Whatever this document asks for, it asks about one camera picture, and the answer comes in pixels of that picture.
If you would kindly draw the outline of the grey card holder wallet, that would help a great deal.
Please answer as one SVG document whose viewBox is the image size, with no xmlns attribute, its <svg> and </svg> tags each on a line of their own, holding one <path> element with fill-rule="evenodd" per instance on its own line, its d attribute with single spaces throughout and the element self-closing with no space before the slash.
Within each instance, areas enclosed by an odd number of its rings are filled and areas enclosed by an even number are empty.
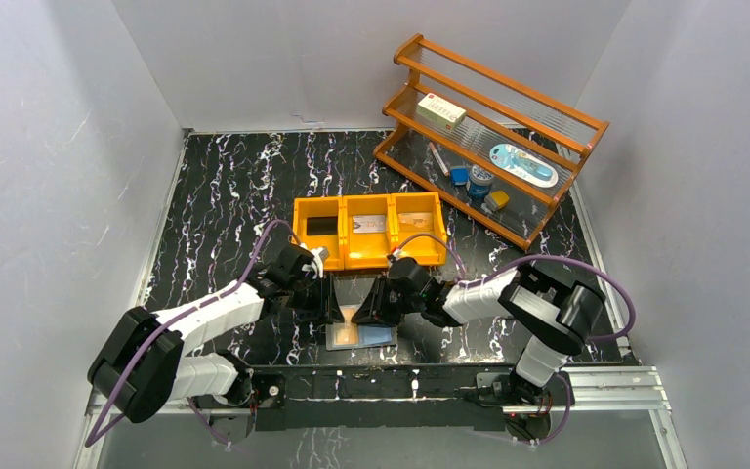
<svg viewBox="0 0 750 469">
<path fill-rule="evenodd" d="M 326 326 L 326 349 L 328 351 L 336 350 L 354 350 L 363 348 L 374 348 L 393 346 L 397 343 L 396 328 L 387 328 L 377 325 L 357 325 L 359 332 L 359 343 L 356 347 L 350 349 L 335 349 L 327 346 L 328 331 L 332 324 Z"/>
</svg>

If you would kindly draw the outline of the gold VIP card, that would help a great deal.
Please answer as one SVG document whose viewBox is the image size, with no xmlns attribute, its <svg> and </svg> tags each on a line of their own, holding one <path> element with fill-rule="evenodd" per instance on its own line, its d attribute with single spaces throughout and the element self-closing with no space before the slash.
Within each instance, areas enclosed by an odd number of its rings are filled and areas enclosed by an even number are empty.
<svg viewBox="0 0 750 469">
<path fill-rule="evenodd" d="M 342 322 L 333 323 L 328 331 L 327 346 L 335 349 L 354 348 L 359 343 L 358 326 L 352 323 L 354 316 L 354 307 L 342 307 Z"/>
</svg>

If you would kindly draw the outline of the yellow plastic triple bin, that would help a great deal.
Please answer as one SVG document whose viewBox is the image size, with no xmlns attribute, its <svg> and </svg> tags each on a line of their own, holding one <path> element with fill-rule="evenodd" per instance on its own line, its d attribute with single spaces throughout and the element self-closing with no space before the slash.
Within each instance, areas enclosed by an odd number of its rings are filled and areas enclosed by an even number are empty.
<svg viewBox="0 0 750 469">
<path fill-rule="evenodd" d="M 385 269 L 388 256 L 412 257 L 422 266 L 446 263 L 447 240 L 435 192 L 300 197 L 293 203 L 297 243 L 324 249 L 328 271 Z"/>
</svg>

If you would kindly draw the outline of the black credit card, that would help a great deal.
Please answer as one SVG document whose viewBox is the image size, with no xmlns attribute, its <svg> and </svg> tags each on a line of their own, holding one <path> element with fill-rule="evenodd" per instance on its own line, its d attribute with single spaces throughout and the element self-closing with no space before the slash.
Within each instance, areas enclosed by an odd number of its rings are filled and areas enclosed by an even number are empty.
<svg viewBox="0 0 750 469">
<path fill-rule="evenodd" d="M 306 219 L 306 235 L 336 235 L 339 231 L 336 216 L 310 217 Z"/>
</svg>

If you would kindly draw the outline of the orange wooden shelf rack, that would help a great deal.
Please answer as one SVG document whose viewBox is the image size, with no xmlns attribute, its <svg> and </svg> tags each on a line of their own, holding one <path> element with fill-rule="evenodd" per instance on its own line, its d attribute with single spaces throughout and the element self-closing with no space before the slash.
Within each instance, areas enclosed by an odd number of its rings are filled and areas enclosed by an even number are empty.
<svg viewBox="0 0 750 469">
<path fill-rule="evenodd" d="M 536 240 L 602 139 L 609 124 L 416 34 L 399 46 L 393 61 L 407 68 L 405 84 L 382 112 L 396 122 L 375 157 L 426 191 L 463 211 L 523 250 Z M 416 105 L 435 93 L 467 115 L 455 130 L 436 127 L 416 114 Z M 433 172 L 433 142 L 448 167 L 480 165 L 495 175 L 491 190 L 504 191 L 500 212 L 482 210 L 448 176 Z M 498 168 L 489 151 L 511 144 L 552 166 L 558 182 L 543 189 Z"/>
</svg>

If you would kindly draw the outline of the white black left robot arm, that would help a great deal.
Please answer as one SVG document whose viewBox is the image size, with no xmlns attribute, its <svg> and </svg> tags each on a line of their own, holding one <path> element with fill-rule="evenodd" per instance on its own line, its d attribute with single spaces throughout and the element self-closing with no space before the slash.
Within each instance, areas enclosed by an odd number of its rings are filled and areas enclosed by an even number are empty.
<svg viewBox="0 0 750 469">
<path fill-rule="evenodd" d="M 290 244 L 244 281 L 188 304 L 150 312 L 130 309 L 88 369 L 89 383 L 133 423 L 150 419 L 166 403 L 211 396 L 224 405 L 256 403 L 254 371 L 227 351 L 193 350 L 238 327 L 289 310 L 307 322 L 343 317 L 325 270 L 327 247 Z"/>
</svg>

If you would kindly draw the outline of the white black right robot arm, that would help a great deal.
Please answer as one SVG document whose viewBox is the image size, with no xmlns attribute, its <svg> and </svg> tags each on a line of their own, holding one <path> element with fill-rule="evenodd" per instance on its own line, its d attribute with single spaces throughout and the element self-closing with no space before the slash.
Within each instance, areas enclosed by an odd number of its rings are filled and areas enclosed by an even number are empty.
<svg viewBox="0 0 750 469">
<path fill-rule="evenodd" d="M 596 285 L 552 271 L 544 258 L 470 281 L 442 280 L 414 259 L 401 258 L 373 282 L 352 321 L 393 327 L 414 313 L 438 327 L 514 320 L 531 337 L 511 373 L 511 390 L 519 402 L 534 405 L 568 360 L 583 351 L 603 310 L 604 295 Z"/>
</svg>

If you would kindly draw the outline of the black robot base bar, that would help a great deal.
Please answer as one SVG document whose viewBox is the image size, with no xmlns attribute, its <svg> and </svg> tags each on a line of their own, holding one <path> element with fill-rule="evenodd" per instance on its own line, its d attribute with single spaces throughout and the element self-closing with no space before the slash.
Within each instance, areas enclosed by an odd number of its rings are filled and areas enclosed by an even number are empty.
<svg viewBox="0 0 750 469">
<path fill-rule="evenodd" d="M 469 427 L 502 431 L 551 401 L 516 395 L 498 364 L 258 366 L 251 387 L 262 431 L 317 427 Z"/>
</svg>

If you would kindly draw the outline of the silver card in bin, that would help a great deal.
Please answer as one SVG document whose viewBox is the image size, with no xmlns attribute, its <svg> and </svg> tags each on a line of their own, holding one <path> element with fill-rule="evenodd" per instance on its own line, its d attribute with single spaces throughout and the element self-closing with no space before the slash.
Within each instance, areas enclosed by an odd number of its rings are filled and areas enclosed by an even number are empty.
<svg viewBox="0 0 750 469">
<path fill-rule="evenodd" d="M 387 216 L 377 215 L 355 215 L 352 216 L 353 234 L 376 234 L 387 230 Z"/>
</svg>

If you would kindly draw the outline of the tan card in bin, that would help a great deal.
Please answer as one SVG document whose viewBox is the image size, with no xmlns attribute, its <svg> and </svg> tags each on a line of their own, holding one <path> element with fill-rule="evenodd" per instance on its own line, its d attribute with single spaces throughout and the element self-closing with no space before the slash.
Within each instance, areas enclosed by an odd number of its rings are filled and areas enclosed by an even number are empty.
<svg viewBox="0 0 750 469">
<path fill-rule="evenodd" d="M 402 212 L 397 214 L 397 220 L 402 232 L 431 232 L 434 228 L 432 212 Z"/>
</svg>

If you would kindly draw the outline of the white pen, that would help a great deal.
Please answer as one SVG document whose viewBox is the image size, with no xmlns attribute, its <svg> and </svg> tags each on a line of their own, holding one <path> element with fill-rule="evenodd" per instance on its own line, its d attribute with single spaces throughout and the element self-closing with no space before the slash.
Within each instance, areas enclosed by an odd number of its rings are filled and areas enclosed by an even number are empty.
<svg viewBox="0 0 750 469">
<path fill-rule="evenodd" d="M 430 152 L 431 152 L 434 160 L 437 162 L 437 165 L 439 166 L 440 171 L 442 172 L 442 174 L 444 176 L 449 176 L 450 175 L 449 167 L 448 167 L 447 163 L 444 161 L 444 159 L 441 156 L 441 154 L 439 153 L 437 146 L 433 142 L 429 142 L 428 143 L 428 147 L 430 149 Z"/>
</svg>

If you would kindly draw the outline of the small blue block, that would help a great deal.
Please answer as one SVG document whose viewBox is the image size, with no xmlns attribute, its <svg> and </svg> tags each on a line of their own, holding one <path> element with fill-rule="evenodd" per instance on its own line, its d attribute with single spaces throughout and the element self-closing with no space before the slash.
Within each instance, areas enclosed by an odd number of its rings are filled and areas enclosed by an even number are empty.
<svg viewBox="0 0 750 469">
<path fill-rule="evenodd" d="M 470 180 L 469 169 L 466 166 L 453 166 L 449 169 L 449 178 L 455 187 L 466 186 Z"/>
</svg>

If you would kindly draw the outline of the yellow grey eraser block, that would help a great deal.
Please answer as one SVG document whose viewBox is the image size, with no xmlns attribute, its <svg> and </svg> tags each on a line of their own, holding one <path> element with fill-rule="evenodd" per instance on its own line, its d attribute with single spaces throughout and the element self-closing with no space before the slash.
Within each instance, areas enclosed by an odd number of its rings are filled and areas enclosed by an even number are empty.
<svg viewBox="0 0 750 469">
<path fill-rule="evenodd" d="M 510 198 L 504 191 L 493 191 L 484 197 L 481 208 L 487 213 L 497 213 L 503 210 L 509 202 Z"/>
</svg>

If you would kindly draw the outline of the blue and white round tin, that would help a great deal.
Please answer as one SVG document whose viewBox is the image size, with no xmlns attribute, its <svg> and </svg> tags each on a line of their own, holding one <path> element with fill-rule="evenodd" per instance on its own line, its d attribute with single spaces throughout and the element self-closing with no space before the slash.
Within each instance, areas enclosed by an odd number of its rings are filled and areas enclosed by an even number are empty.
<svg viewBox="0 0 750 469">
<path fill-rule="evenodd" d="M 470 167 L 467 193 L 474 199 L 484 199 L 490 194 L 495 175 L 480 165 Z"/>
</svg>

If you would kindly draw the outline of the blue razor blister pack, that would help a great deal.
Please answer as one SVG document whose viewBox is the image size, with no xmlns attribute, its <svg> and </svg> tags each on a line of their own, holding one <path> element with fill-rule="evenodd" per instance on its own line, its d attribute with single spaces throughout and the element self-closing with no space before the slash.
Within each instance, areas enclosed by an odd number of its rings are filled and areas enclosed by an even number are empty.
<svg viewBox="0 0 750 469">
<path fill-rule="evenodd" d="M 488 155 L 498 168 L 538 188 L 551 188 L 559 180 L 552 166 L 514 145 L 495 145 Z"/>
</svg>

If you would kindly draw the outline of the white box with red label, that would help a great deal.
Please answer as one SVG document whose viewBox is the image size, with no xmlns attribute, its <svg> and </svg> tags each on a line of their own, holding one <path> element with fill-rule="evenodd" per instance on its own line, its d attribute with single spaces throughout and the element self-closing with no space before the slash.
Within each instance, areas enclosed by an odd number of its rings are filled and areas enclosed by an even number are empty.
<svg viewBox="0 0 750 469">
<path fill-rule="evenodd" d="M 436 127 L 455 130 L 464 120 L 467 112 L 435 93 L 427 93 L 416 105 L 416 114 Z"/>
</svg>

